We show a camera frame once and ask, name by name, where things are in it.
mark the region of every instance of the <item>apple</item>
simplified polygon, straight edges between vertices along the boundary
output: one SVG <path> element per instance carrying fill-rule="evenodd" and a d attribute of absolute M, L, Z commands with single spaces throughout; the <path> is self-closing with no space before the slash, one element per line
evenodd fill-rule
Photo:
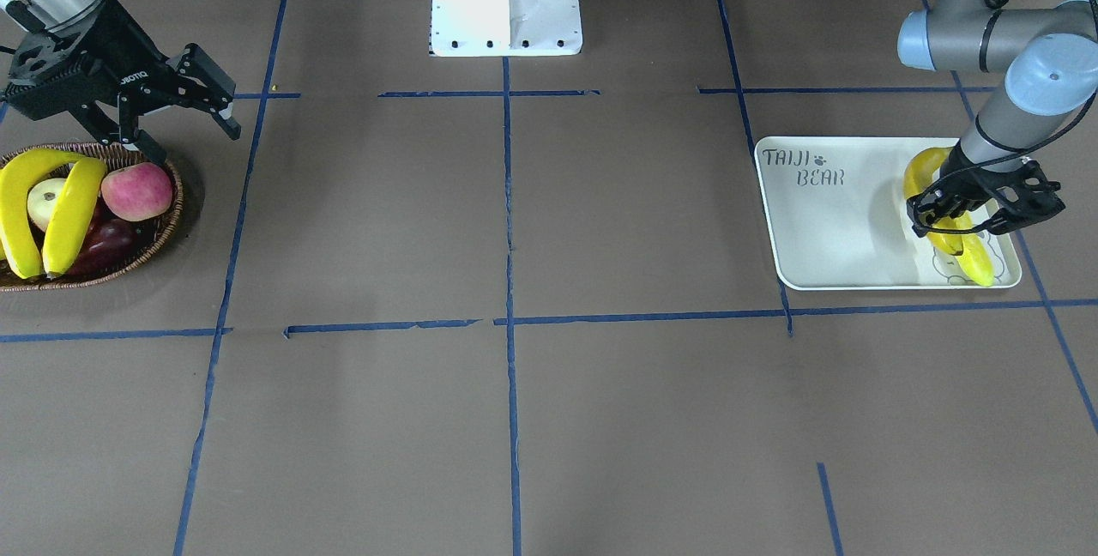
<path fill-rule="evenodd" d="M 54 216 L 57 197 L 61 194 L 65 179 L 46 179 L 31 188 L 26 196 L 26 214 L 31 216 L 38 230 L 46 232 L 46 225 Z"/>
<path fill-rule="evenodd" d="M 110 173 L 100 190 L 107 208 L 127 222 L 152 219 L 171 207 L 171 179 L 153 162 Z"/>

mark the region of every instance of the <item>black cable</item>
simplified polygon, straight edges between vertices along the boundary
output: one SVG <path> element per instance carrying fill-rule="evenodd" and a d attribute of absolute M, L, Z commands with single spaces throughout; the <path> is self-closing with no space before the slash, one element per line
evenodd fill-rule
<path fill-rule="evenodd" d="M 1002 1 L 999 1 L 999 0 L 994 0 L 994 1 L 993 0 L 984 0 L 984 4 L 987 5 L 988 9 L 1001 9 L 1002 5 L 1007 4 L 1007 1 L 1009 1 L 1009 0 L 1002 0 Z M 1094 20 L 1094 23 L 1095 23 L 1095 37 L 1098 38 L 1098 0 L 1087 0 L 1087 3 L 1090 5 L 1090 18 Z M 922 193 L 928 193 L 928 192 L 937 190 L 944 181 L 946 181 L 946 180 L 949 180 L 949 179 L 951 179 L 951 178 L 953 178 L 953 177 L 955 177 L 957 175 L 961 175 L 963 173 L 973 173 L 973 171 L 975 171 L 975 170 L 977 170 L 979 168 L 986 168 L 986 166 L 995 166 L 997 164 L 1002 164 L 1004 162 L 1013 162 L 1015 159 L 1020 159 L 1022 157 L 1026 157 L 1028 155 L 1031 155 L 1032 153 L 1035 153 L 1035 152 L 1044 148 L 1045 146 L 1049 146 L 1053 142 L 1056 142 L 1060 137 L 1063 137 L 1064 134 L 1067 133 L 1067 131 L 1072 131 L 1073 129 L 1075 129 L 1075 126 L 1078 125 L 1080 121 L 1083 121 L 1083 118 L 1087 115 L 1087 111 L 1089 111 L 1090 107 L 1094 105 L 1094 102 L 1095 102 L 1096 98 L 1098 98 L 1098 91 L 1095 91 L 1095 93 L 1091 94 L 1089 99 L 1087 99 L 1086 103 L 1083 103 L 1083 107 L 1079 109 L 1078 113 L 1075 114 L 1075 118 L 1072 119 L 1072 122 L 1069 122 L 1068 124 L 1064 125 L 1063 129 L 1060 130 L 1060 131 L 1056 131 L 1056 133 L 1051 134 L 1051 136 L 1049 136 L 1046 138 L 1043 138 L 1041 142 L 1039 142 L 1039 143 L 1037 143 L 1037 144 L 1034 144 L 1034 145 L 1032 145 L 1032 146 L 1030 146 L 1030 147 L 1028 147 L 1028 148 L 1026 148 L 1023 151 L 1018 151 L 1016 153 L 1011 153 L 1010 155 L 1005 155 L 1005 156 L 998 157 L 996 159 L 988 159 L 987 162 L 981 162 L 979 164 L 973 164 L 972 166 L 965 166 L 964 168 L 960 168 L 960 169 L 953 170 L 952 173 L 950 173 L 950 174 L 948 174 L 948 175 L 945 175 L 943 177 L 938 177 L 938 180 L 935 180 L 932 184 L 930 184 L 927 187 L 927 189 L 922 190 Z M 915 221 L 915 225 L 916 225 L 916 227 L 918 227 L 918 229 L 920 229 L 922 231 L 937 232 L 938 234 L 976 234 L 977 232 L 983 232 L 984 230 L 987 230 L 987 227 L 990 225 L 990 220 L 987 220 L 986 222 L 977 224 L 976 226 L 971 227 L 968 230 L 952 230 L 952 229 L 933 227 L 933 226 L 926 225 L 926 224 L 923 224 L 922 222 L 920 222 L 918 220 Z"/>

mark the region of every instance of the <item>robotiq logo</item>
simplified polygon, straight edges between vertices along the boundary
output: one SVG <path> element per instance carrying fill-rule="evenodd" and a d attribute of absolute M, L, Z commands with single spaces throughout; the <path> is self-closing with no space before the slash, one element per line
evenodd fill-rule
<path fill-rule="evenodd" d="M 125 76 L 125 78 L 122 78 L 122 84 L 128 85 L 130 82 L 136 82 L 142 78 L 148 78 L 148 71 L 137 71 L 136 74 L 131 74 L 128 76 Z"/>

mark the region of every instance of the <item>green apple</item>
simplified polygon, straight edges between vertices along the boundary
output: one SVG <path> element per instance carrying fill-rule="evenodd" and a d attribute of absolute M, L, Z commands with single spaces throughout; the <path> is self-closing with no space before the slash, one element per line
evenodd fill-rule
<path fill-rule="evenodd" d="M 65 179 L 46 179 L 31 189 L 26 196 L 26 214 L 38 230 L 46 232 L 49 219 L 54 216 L 57 197 L 61 194 Z"/>

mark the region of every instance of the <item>red apple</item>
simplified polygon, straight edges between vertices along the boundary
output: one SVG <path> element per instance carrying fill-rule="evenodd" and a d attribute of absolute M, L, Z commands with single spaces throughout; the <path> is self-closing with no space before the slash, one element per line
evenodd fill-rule
<path fill-rule="evenodd" d="M 114 170 L 100 189 L 107 208 L 127 222 L 152 219 L 171 207 L 171 179 L 150 162 Z"/>

